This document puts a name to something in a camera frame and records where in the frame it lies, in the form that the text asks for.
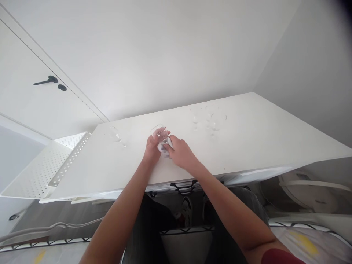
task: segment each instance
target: red sleeve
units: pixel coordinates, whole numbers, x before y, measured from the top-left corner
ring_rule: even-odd
[[[299,260],[294,255],[281,250],[281,249],[269,249],[266,251],[261,258],[261,264],[305,264],[302,260]]]

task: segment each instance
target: person's left hand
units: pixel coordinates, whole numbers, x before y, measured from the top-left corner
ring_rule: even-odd
[[[147,140],[147,146],[144,152],[143,160],[152,165],[155,165],[160,159],[161,152],[157,148],[157,145],[159,144],[159,137],[157,135],[160,134],[160,132],[162,133],[162,130],[164,130],[164,128],[159,128],[153,133],[153,135],[150,135]]]

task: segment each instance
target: yellow stain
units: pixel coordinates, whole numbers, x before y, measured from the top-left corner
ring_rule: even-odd
[[[41,260],[43,259],[45,255],[45,249],[43,249],[39,255],[36,257],[36,259],[34,260],[34,264],[39,264],[41,262]]]
[[[316,248],[316,246],[310,241],[309,238],[307,238],[306,236],[296,233],[294,231],[290,231],[290,234],[293,235],[307,250],[307,252],[311,255],[311,256],[315,256],[317,254],[319,254],[318,249]]]

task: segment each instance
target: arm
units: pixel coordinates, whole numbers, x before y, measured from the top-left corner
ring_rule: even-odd
[[[150,136],[146,151],[131,180],[107,212],[80,263],[117,263],[135,224],[150,175],[161,153]]]
[[[174,135],[170,138],[173,149],[164,145],[170,157],[177,166],[199,181],[225,228],[249,263],[260,263],[263,254],[271,248],[289,252],[270,228],[198,161],[184,140]]]

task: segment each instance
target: perforated basket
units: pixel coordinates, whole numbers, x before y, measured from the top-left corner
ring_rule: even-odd
[[[1,193],[4,197],[48,198],[65,176],[91,134],[63,137],[51,141]]]

